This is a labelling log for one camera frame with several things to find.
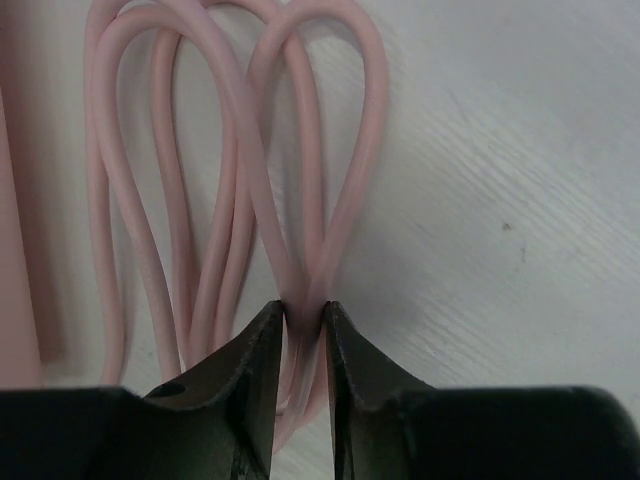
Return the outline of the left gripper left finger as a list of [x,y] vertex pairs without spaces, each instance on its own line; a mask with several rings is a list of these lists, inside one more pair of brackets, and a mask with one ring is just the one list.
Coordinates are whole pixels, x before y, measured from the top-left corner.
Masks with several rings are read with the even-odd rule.
[[4,479],[266,479],[283,305],[138,396],[121,387],[4,391]]

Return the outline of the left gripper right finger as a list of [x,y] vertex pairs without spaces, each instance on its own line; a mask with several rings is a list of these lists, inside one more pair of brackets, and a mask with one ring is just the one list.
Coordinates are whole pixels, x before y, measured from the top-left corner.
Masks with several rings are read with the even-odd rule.
[[338,479],[635,479],[639,433],[588,386],[437,389],[323,312]]

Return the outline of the pink power strip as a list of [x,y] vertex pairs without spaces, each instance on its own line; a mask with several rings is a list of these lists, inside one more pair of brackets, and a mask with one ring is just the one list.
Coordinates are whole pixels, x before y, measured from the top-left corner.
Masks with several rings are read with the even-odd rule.
[[1,4],[1,92],[24,272],[17,325],[27,335],[21,356],[28,373],[17,385],[27,389],[55,387],[66,356],[50,218],[59,206],[59,187],[44,7],[41,1]]

